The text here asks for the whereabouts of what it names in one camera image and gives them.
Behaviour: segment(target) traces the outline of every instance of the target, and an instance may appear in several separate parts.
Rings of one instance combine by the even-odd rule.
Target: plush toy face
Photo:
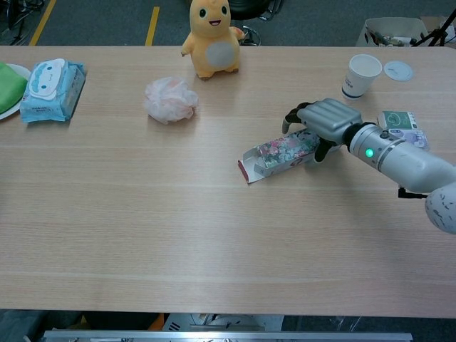
[[[218,37],[229,30],[231,13],[228,0],[193,0],[190,7],[192,32],[203,37]]]

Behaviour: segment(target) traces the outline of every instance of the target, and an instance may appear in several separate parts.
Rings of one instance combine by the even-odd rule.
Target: green cloth
[[[27,80],[0,62],[0,114],[13,107],[26,90]]]

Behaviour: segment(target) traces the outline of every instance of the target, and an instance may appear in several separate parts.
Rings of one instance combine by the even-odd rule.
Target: green led light
[[[366,150],[366,157],[367,158],[372,158],[373,157],[373,150],[371,148],[368,148]]]

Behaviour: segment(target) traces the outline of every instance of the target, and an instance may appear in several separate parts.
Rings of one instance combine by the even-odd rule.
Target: cup lid
[[[385,74],[394,81],[410,81],[415,73],[408,64],[401,61],[391,61],[385,64],[383,68]]]

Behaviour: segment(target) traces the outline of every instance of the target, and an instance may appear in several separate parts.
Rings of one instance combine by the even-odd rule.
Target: blue wet wipes pack
[[[82,63],[58,58],[36,64],[21,102],[22,121],[70,120],[85,79]]]

